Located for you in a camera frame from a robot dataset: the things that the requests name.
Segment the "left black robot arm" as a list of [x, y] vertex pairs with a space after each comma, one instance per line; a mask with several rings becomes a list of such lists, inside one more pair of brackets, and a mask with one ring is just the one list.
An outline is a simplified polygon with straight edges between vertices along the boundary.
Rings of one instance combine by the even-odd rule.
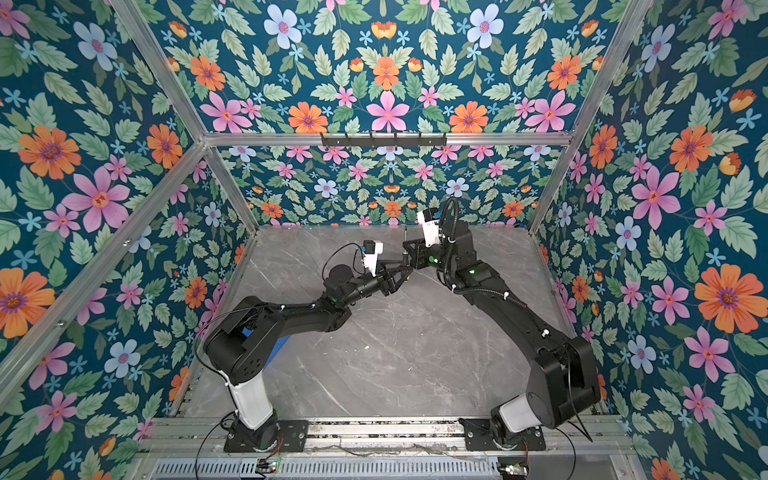
[[205, 339], [203, 352], [227, 386], [235, 408], [235, 439], [265, 451], [278, 442], [278, 417], [262, 377], [278, 341], [310, 332], [334, 332], [352, 315], [352, 306], [375, 294], [396, 293], [413, 269], [386, 262], [374, 272], [357, 274], [348, 265], [334, 266], [325, 290], [308, 303], [269, 303], [244, 298]]

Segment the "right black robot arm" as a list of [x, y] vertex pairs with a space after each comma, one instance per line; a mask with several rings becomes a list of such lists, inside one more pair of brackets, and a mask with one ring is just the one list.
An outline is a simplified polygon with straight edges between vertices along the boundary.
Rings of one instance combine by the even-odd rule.
[[491, 411], [489, 433], [498, 446], [511, 447], [530, 429], [556, 429], [600, 402], [588, 342], [551, 326], [478, 258], [457, 199], [418, 212], [417, 222], [423, 237], [403, 243], [409, 265], [434, 268], [438, 281], [490, 317], [529, 363], [526, 390]]

